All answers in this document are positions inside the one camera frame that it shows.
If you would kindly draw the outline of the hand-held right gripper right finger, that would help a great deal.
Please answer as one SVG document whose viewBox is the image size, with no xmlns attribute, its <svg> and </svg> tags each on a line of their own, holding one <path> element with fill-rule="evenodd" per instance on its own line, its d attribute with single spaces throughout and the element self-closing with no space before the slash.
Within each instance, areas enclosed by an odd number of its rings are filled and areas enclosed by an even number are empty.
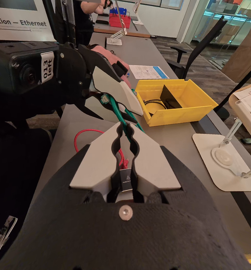
<svg viewBox="0 0 251 270">
<path fill-rule="evenodd" d="M 179 183 L 161 146 L 133 124 L 127 125 L 130 151 L 133 200 L 143 203 L 154 192 L 180 190 Z"/>
</svg>

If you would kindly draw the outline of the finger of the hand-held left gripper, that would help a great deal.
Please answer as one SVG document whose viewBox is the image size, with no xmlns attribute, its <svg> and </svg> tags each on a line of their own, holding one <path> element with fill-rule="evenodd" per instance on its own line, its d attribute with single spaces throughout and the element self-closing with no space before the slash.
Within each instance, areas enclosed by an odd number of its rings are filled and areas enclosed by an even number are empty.
<svg viewBox="0 0 251 270">
<path fill-rule="evenodd" d="M 125 113 L 127 110 L 139 116 L 143 115 L 141 105 L 129 86 L 124 81 L 118 82 L 97 66 L 92 75 L 89 93 L 101 96 L 107 94 L 115 100 L 121 112 Z"/>
<path fill-rule="evenodd" d="M 123 104 L 117 103 L 117 105 L 126 123 L 137 124 L 137 120 L 134 117 L 132 117 L 132 115 L 126 113 L 126 107 Z M 99 117 L 101 117 L 103 120 L 112 123 L 119 122 L 119 119 L 115 115 L 111 104 L 110 103 L 102 104 L 100 97 L 97 96 L 89 97 L 85 101 L 85 107 L 94 112 Z"/>
</svg>

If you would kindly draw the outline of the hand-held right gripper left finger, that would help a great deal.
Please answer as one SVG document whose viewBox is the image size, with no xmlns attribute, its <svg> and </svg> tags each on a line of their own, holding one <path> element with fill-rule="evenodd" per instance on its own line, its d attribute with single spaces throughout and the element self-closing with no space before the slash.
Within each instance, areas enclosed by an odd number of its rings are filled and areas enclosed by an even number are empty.
<svg viewBox="0 0 251 270">
<path fill-rule="evenodd" d="M 71 188 L 99 192 L 106 196 L 108 203 L 115 203 L 122 190 L 120 166 L 123 164 L 123 152 L 120 138 L 123 124 L 116 123 L 106 132 L 79 152 L 84 157 L 70 183 Z"/>
</svg>

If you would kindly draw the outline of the black ethernet splitter box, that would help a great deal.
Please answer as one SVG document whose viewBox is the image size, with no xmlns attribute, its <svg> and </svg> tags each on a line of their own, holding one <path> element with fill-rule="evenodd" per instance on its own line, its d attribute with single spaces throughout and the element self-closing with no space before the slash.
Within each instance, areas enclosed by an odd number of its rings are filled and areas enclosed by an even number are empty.
<svg viewBox="0 0 251 270">
<path fill-rule="evenodd" d="M 121 177 L 121 186 L 122 192 L 132 190 L 131 186 L 131 168 L 121 169 L 120 170 L 120 177 Z"/>
</svg>

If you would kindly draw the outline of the person's left hand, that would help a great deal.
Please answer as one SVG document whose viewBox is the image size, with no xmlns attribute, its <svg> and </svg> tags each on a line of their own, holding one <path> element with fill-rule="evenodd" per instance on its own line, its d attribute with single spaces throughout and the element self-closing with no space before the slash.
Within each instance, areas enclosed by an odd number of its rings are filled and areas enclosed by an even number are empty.
<svg viewBox="0 0 251 270">
<path fill-rule="evenodd" d="M 98 44 L 90 45 L 90 49 L 103 55 L 109 61 L 117 76 L 122 79 L 131 89 L 131 84 L 127 78 L 127 73 L 129 72 L 129 65 L 125 61 L 117 57 L 113 51 L 109 51 Z"/>
</svg>

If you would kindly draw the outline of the white paper sheet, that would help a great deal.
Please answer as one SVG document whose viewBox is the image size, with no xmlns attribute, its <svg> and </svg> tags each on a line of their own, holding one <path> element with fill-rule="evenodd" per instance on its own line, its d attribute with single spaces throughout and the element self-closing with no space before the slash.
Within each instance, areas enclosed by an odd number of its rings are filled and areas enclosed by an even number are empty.
<svg viewBox="0 0 251 270">
<path fill-rule="evenodd" d="M 167 74 L 159 66 L 129 65 L 129 68 L 135 79 L 169 79 Z"/>
</svg>

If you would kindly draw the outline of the wooden top table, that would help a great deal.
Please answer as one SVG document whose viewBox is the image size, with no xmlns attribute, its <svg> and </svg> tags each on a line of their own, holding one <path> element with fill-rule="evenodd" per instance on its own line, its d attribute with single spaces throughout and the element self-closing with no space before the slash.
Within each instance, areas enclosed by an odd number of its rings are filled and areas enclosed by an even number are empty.
<svg viewBox="0 0 251 270">
<path fill-rule="evenodd" d="M 112 35 L 121 30 L 121 28 L 118 27 L 112 27 L 110 25 L 97 23 L 98 20 L 109 21 L 109 17 L 98 15 L 94 24 L 94 32 Z M 150 33 L 146 27 L 144 25 L 135 25 L 132 20 L 130 21 L 130 27 L 127 29 L 127 35 L 141 38 L 150 38 Z"/>
</svg>

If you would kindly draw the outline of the red plastic bin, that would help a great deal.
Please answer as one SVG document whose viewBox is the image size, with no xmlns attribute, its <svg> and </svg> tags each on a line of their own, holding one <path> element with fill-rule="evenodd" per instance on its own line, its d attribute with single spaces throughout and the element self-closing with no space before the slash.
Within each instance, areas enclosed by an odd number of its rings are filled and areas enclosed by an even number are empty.
<svg viewBox="0 0 251 270">
<path fill-rule="evenodd" d="M 121 14 L 121 19 L 124 22 L 125 28 L 129 29 L 130 28 L 131 17 Z M 116 14 L 116 13 L 110 13 L 109 14 L 109 25 L 111 27 L 121 28 L 120 17 L 119 17 L 118 14 Z"/>
</svg>

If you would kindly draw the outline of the white and wooden document stand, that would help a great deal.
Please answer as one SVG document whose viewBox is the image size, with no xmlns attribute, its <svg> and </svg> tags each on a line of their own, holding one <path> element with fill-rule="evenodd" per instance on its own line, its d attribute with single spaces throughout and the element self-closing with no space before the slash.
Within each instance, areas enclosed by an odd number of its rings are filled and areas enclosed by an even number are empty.
<svg viewBox="0 0 251 270">
<path fill-rule="evenodd" d="M 228 192 L 251 191 L 251 170 L 231 143 L 242 124 L 251 135 L 251 113 L 234 93 L 229 98 L 229 104 L 235 111 L 237 119 L 225 137 L 195 133 L 192 139 L 216 187 Z"/>
</svg>

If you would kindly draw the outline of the black framed marker sign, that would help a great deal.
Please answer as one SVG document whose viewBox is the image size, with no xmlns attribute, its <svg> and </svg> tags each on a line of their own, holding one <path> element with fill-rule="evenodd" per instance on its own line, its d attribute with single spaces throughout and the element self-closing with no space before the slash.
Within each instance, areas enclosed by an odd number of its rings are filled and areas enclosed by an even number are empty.
<svg viewBox="0 0 251 270">
<path fill-rule="evenodd" d="M 1 41 L 56 42 L 52 1 L 0 0 Z"/>
</svg>

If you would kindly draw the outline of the black floor lamp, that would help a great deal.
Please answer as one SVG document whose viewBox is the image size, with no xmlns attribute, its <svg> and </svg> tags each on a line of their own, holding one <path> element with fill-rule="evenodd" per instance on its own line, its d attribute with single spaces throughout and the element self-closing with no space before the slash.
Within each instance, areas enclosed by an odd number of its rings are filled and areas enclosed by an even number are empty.
<svg viewBox="0 0 251 270">
<path fill-rule="evenodd" d="M 251 71 L 235 86 L 235 88 L 219 103 L 217 107 L 214 108 L 214 112 L 219 116 L 219 118 L 224 122 L 230 116 L 227 109 L 223 106 L 228 102 L 230 96 L 240 88 L 251 78 Z"/>
</svg>

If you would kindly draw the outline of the black office chair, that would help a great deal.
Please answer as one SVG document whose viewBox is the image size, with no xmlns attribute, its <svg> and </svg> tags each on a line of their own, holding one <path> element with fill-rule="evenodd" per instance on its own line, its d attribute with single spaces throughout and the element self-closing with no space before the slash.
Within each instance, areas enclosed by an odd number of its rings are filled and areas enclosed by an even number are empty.
<svg viewBox="0 0 251 270">
<path fill-rule="evenodd" d="M 208 32 L 208 34 L 201 40 L 201 42 L 198 43 L 198 45 L 191 52 L 185 67 L 180 64 L 180 61 L 181 61 L 182 55 L 187 53 L 187 51 L 179 47 L 175 47 L 175 46 L 170 47 L 170 49 L 173 49 L 178 52 L 178 56 L 177 56 L 176 62 L 172 60 L 167 60 L 167 63 L 169 67 L 174 71 L 178 79 L 186 79 L 187 73 L 189 71 L 191 64 L 194 62 L 197 56 L 210 44 L 210 42 L 214 38 L 220 35 L 222 28 L 226 25 L 226 23 L 227 23 L 227 20 L 224 20 L 224 15 L 221 16 L 221 18 L 216 22 L 213 28 Z"/>
</svg>

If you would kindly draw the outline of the black and white badge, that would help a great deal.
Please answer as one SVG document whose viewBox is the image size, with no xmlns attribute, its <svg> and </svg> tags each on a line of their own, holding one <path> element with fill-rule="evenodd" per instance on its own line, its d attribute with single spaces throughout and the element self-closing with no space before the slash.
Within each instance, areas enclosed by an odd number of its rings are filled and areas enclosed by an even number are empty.
<svg viewBox="0 0 251 270">
<path fill-rule="evenodd" d="M 13 230 L 14 226 L 16 225 L 17 221 L 18 218 L 9 216 L 3 227 L 0 229 L 0 250 L 9 238 L 9 235 Z"/>
</svg>

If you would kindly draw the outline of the metal shelf with boxes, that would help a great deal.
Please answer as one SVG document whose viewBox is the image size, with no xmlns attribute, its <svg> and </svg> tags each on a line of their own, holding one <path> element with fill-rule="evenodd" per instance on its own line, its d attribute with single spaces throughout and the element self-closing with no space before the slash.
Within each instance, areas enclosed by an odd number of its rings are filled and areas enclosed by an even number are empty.
<svg viewBox="0 0 251 270">
<path fill-rule="evenodd" d="M 192 41 L 200 42 L 221 17 L 227 21 L 212 44 L 239 46 L 251 30 L 251 0 L 210 0 Z"/>
</svg>

